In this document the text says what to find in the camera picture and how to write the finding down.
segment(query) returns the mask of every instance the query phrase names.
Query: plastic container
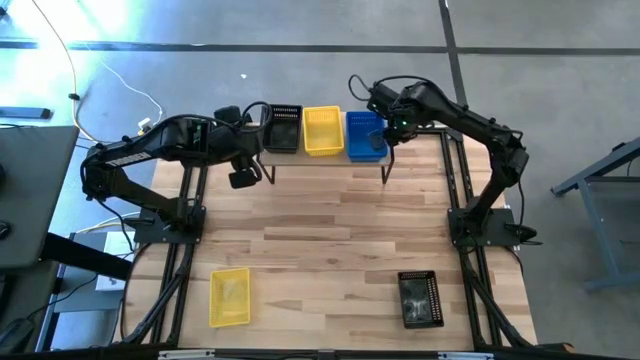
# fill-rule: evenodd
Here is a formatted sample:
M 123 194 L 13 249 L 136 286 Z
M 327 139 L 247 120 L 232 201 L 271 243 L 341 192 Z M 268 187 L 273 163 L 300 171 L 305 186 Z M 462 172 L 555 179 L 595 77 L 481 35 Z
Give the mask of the plastic container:
M 342 115 L 338 106 L 304 108 L 304 150 L 311 156 L 333 156 L 344 150 Z
M 248 324 L 251 321 L 249 269 L 214 271 L 209 286 L 210 327 Z
M 384 119 L 370 111 L 349 111 L 346 118 L 347 154 L 351 161 L 375 162 L 387 156 L 386 142 L 381 149 L 374 149 L 370 134 L 384 130 Z
M 262 145 L 270 153 L 295 154 L 300 143 L 302 106 L 271 105 L 273 117 L 264 128 Z M 262 119 L 266 120 L 267 109 L 262 108 Z
M 398 286 L 405 329 L 444 326 L 435 271 L 399 272 Z

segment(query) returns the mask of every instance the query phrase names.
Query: yellow basket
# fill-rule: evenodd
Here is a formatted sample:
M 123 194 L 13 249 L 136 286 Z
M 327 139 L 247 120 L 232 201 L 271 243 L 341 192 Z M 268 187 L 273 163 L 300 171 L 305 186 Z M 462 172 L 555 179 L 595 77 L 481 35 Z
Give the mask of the yellow basket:
M 213 271 L 209 293 L 209 326 L 248 324 L 250 320 L 249 269 Z
M 342 114 L 338 106 L 304 108 L 304 150 L 311 156 L 338 155 L 344 150 Z

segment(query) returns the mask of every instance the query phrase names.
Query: concrete floor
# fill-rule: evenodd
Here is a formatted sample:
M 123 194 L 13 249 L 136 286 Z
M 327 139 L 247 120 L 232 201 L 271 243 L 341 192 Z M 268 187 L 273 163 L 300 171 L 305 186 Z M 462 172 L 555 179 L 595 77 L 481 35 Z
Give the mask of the concrete floor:
M 100 40 L 249 45 L 445 46 L 438 0 L 40 0 L 67 41 Z M 635 0 L 449 0 L 458 46 L 499 48 L 640 48 Z M 13 0 L 0 20 L 0 40 L 41 39 L 40 50 L 0 50 L 4 105 L 47 106 L 49 124 L 70 124 L 71 75 L 63 53 L 29 1 Z M 577 193 L 555 199 L 549 188 L 622 141 L 638 136 L 640 56 L 460 55 L 471 108 L 525 132 L 531 161 L 522 183 L 525 224 L 544 246 L 525 247 L 525 282 L 538 340 L 566 341 L 580 352 L 637 358 L 640 286 L 587 294 L 585 280 L 604 274 L 595 236 Z M 122 87 L 97 57 L 134 87 L 149 92 L 168 115 L 211 114 L 254 100 L 338 104 L 361 109 L 346 80 L 396 74 L 431 78 L 454 98 L 447 54 L 329 52 L 72 52 L 80 119 L 95 136 L 117 139 L 157 111 Z M 110 217 L 80 191 L 76 149 L 51 230 L 67 234 Z M 640 173 L 640 163 L 632 173 Z M 129 171 L 148 185 L 153 163 Z M 507 198 L 519 208 L 517 191 Z M 132 207 L 112 201 L 121 212 Z M 54 346 L 107 341 L 91 334 L 111 320 L 98 314 L 61 318 Z

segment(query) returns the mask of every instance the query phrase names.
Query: black mesh basket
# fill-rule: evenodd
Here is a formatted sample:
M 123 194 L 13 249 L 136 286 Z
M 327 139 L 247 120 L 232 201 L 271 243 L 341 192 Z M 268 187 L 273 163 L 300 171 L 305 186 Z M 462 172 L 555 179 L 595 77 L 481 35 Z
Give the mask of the black mesh basket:
M 295 154 L 300 144 L 302 126 L 302 106 L 274 105 L 273 118 L 264 129 L 262 145 L 271 153 Z M 262 108 L 262 121 L 266 120 L 267 109 Z
M 398 273 L 405 329 L 444 326 L 435 271 Z

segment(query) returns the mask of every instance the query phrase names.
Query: blue basket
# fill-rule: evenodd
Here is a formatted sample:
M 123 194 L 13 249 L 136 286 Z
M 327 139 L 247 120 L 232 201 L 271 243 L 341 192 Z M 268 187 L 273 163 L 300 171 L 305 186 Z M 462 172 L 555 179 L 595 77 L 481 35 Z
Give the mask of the blue basket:
M 388 147 L 376 150 L 369 134 L 384 130 L 384 119 L 369 111 L 349 111 L 346 120 L 347 154 L 354 162 L 375 162 L 387 156 Z

